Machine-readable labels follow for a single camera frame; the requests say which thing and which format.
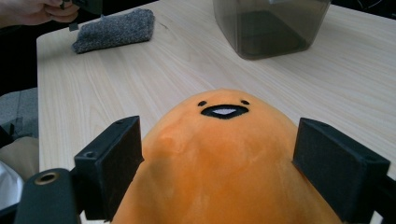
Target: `dark background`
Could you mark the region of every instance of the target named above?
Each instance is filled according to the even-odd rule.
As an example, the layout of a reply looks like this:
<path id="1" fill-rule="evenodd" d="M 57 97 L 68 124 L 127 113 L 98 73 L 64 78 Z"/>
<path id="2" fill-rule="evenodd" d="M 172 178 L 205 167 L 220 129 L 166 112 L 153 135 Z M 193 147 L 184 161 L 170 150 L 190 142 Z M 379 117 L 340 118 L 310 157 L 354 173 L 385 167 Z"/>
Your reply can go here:
<path id="1" fill-rule="evenodd" d="M 104 0 L 104 15 L 154 1 L 156 0 Z M 332 0 L 332 4 L 396 20 L 396 0 Z M 75 22 L 96 18 L 99 16 L 80 10 Z M 22 26 L 7 35 L 0 35 L 0 96 L 37 86 L 35 41 L 45 33 L 65 27 L 68 24 L 51 21 L 37 26 Z"/>

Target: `gray fuzzy object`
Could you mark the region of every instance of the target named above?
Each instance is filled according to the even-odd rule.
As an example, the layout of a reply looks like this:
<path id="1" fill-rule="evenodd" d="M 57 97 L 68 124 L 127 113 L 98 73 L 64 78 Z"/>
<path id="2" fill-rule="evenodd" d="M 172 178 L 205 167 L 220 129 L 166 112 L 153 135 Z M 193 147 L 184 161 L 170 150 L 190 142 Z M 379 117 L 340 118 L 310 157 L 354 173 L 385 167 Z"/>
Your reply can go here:
<path id="1" fill-rule="evenodd" d="M 81 27 L 72 49 L 80 54 L 149 41 L 154 30 L 154 20 L 152 11 L 142 8 L 124 15 L 102 17 L 99 21 Z"/>

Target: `plush toy mouth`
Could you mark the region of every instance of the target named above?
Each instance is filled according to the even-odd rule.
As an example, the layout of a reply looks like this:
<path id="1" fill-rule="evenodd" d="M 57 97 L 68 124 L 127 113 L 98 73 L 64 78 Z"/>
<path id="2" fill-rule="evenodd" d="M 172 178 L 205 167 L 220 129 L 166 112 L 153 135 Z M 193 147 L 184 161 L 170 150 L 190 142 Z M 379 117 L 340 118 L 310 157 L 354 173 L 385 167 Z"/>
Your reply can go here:
<path id="1" fill-rule="evenodd" d="M 201 114 L 217 119 L 232 119 L 247 112 L 248 109 L 241 105 L 213 105 L 205 108 Z"/>

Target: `plush toy eye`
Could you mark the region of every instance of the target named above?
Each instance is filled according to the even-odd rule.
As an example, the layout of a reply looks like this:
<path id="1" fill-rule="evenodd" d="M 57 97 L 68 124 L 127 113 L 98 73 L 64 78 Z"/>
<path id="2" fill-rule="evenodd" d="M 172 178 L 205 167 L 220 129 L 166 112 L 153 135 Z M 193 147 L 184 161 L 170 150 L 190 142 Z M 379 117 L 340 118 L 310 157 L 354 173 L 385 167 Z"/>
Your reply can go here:
<path id="1" fill-rule="evenodd" d="M 241 100 L 241 103 L 244 104 L 244 105 L 250 105 L 250 103 L 248 101 L 246 101 L 246 100 Z"/>
<path id="2" fill-rule="evenodd" d="M 203 105 L 206 105 L 206 101 L 201 101 L 201 102 L 198 104 L 198 106 L 203 106 Z"/>

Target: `gudetama plush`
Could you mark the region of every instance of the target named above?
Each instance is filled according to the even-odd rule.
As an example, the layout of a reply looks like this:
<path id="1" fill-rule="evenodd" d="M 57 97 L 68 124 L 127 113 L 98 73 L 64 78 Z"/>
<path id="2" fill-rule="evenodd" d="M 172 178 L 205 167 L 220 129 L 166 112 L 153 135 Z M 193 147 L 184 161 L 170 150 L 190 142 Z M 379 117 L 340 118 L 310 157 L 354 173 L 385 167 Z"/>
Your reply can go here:
<path id="1" fill-rule="evenodd" d="M 113 224 L 341 223 L 291 163 L 297 127 L 243 91 L 207 91 L 143 139 Z"/>

